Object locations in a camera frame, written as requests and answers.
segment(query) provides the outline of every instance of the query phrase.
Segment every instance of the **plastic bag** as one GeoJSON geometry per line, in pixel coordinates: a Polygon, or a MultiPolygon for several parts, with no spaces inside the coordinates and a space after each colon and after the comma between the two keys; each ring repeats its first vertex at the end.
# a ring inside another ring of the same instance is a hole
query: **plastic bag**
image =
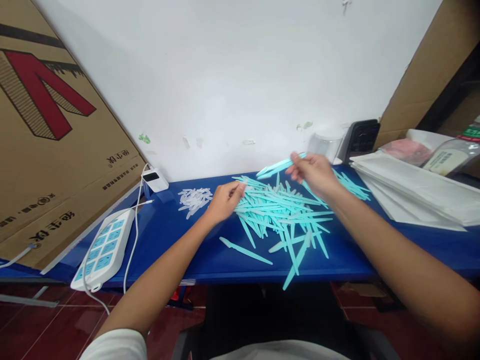
{"type": "Polygon", "coordinates": [[[380,147],[379,150],[417,167],[420,167],[432,156],[432,151],[426,146],[409,139],[391,141],[380,147]]]}

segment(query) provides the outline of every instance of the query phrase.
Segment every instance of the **white wall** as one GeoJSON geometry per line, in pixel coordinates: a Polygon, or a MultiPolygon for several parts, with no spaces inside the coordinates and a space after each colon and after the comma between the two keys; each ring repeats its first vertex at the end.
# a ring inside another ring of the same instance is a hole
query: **white wall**
{"type": "Polygon", "coordinates": [[[260,170],[315,127],[381,116],[441,0],[353,0],[345,14],[342,0],[34,2],[179,181],[260,170]]]}

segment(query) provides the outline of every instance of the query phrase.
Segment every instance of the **white cable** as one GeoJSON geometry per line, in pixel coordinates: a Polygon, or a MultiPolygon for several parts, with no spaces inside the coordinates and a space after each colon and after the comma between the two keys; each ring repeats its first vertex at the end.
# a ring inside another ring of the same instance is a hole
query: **white cable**
{"type": "MultiPolygon", "coordinates": [[[[131,250],[131,254],[130,254],[130,260],[128,261],[128,265],[126,267],[126,271],[125,271],[125,278],[123,279],[123,293],[125,294],[125,282],[126,282],[126,278],[127,278],[127,273],[129,271],[129,266],[130,266],[130,261],[132,261],[132,256],[134,254],[134,250],[135,250],[135,245],[137,244],[137,239],[139,237],[139,227],[138,227],[138,221],[137,221],[137,210],[139,208],[140,205],[144,205],[144,204],[150,204],[153,202],[153,200],[148,200],[148,201],[145,201],[145,202],[142,202],[140,203],[140,195],[142,193],[142,181],[143,181],[143,173],[145,171],[145,167],[147,166],[148,164],[145,164],[145,166],[143,167],[143,170],[141,171],[141,175],[140,175],[140,188],[138,190],[138,199],[136,201],[136,205],[132,206],[132,207],[129,207],[127,209],[125,209],[123,212],[117,214],[116,218],[118,218],[120,215],[122,215],[123,213],[127,212],[128,210],[130,209],[133,209],[135,208],[135,225],[136,225],[136,235],[135,235],[135,242],[133,243],[133,249],[131,250]]],[[[97,234],[101,233],[108,225],[110,225],[112,222],[109,222],[107,224],[105,224],[104,227],[100,228],[97,232],[97,234]]],[[[92,250],[92,247],[94,245],[95,241],[92,241],[91,244],[90,244],[90,247],[88,248],[88,251],[85,255],[85,258],[84,258],[84,261],[83,261],[83,273],[82,273],[82,281],[83,281],[83,287],[85,289],[85,292],[86,294],[91,297],[92,299],[96,300],[97,302],[99,302],[103,308],[105,309],[106,313],[108,315],[110,315],[110,311],[109,311],[109,307],[107,305],[105,305],[105,303],[103,301],[101,301],[100,299],[98,299],[97,297],[95,297],[89,290],[88,286],[87,286],[87,281],[86,281],[86,272],[87,272],[87,261],[86,259],[88,259],[88,257],[90,256],[90,251],[92,250]]]]}
{"type": "Polygon", "coordinates": [[[25,250],[23,250],[21,253],[19,253],[17,256],[15,256],[12,260],[10,260],[9,262],[7,262],[3,265],[0,265],[0,269],[7,268],[10,265],[15,264],[20,258],[23,258],[32,249],[33,249],[33,246],[30,245],[25,250]]]}
{"type": "Polygon", "coordinates": [[[135,206],[135,241],[133,242],[133,247],[131,248],[131,253],[130,253],[130,258],[128,259],[128,264],[126,265],[125,269],[125,276],[123,277],[123,293],[125,294],[127,292],[127,276],[129,274],[129,269],[130,269],[130,263],[132,262],[132,258],[134,257],[134,251],[135,247],[137,246],[137,240],[139,239],[139,219],[138,219],[138,206],[140,202],[140,195],[142,194],[142,183],[144,181],[144,171],[147,166],[150,166],[150,164],[147,162],[145,166],[143,167],[143,170],[141,171],[140,174],[140,188],[138,189],[138,199],[136,200],[136,206],[135,206]]]}

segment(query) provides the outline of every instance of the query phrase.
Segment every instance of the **white label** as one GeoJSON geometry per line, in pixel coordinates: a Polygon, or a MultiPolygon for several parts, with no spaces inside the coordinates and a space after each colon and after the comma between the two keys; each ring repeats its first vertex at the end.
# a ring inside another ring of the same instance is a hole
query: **white label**
{"type": "Polygon", "coordinates": [[[442,149],[438,150],[423,168],[432,173],[446,176],[468,157],[466,153],[460,150],[442,149]]]}

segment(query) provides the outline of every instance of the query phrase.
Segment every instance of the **blue tabletop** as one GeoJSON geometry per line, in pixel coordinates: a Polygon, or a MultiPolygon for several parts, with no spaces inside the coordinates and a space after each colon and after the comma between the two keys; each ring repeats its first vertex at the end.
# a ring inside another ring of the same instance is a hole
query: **blue tabletop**
{"type": "MultiPolygon", "coordinates": [[[[336,168],[346,173],[354,183],[365,186],[357,173],[350,167],[340,165],[336,168]]],[[[245,175],[255,179],[254,173],[245,175]]],[[[304,196],[311,198],[303,186],[291,181],[289,175],[281,174],[280,181],[284,182],[285,180],[289,180],[293,189],[297,189],[304,196]]],[[[127,283],[129,285],[133,284],[205,212],[206,206],[187,220],[187,211],[178,211],[181,206],[178,193],[182,189],[193,188],[210,188],[214,192],[218,185],[230,181],[233,181],[232,175],[172,182],[168,190],[153,195],[155,201],[145,205],[138,214],[139,237],[128,274],[127,283]]],[[[263,182],[266,184],[270,182],[273,185],[275,181],[276,177],[274,176],[263,182]]],[[[366,201],[366,203],[407,238],[464,277],[480,275],[480,227],[469,228],[468,232],[457,232],[398,223],[389,220],[373,196],[371,196],[371,201],[366,201]]],[[[311,247],[301,263],[300,276],[295,276],[293,281],[362,280],[378,276],[335,216],[332,221],[324,225],[331,232],[322,234],[330,259],[324,257],[319,246],[317,249],[311,247]]],[[[252,248],[238,216],[236,214],[230,216],[205,238],[188,267],[182,283],[283,282],[292,266],[289,253],[283,250],[271,254],[268,252],[268,249],[280,241],[279,235],[270,230],[268,230],[268,237],[264,239],[257,237],[253,231],[251,234],[256,244],[255,250],[252,248]],[[257,261],[226,247],[219,240],[220,236],[254,251],[272,261],[273,265],[257,261]]],[[[133,226],[122,267],[103,285],[104,288],[121,286],[123,283],[134,239],[135,227],[133,226]]],[[[295,248],[295,252],[301,246],[301,244],[297,245],[298,248],[295,248]]]]}

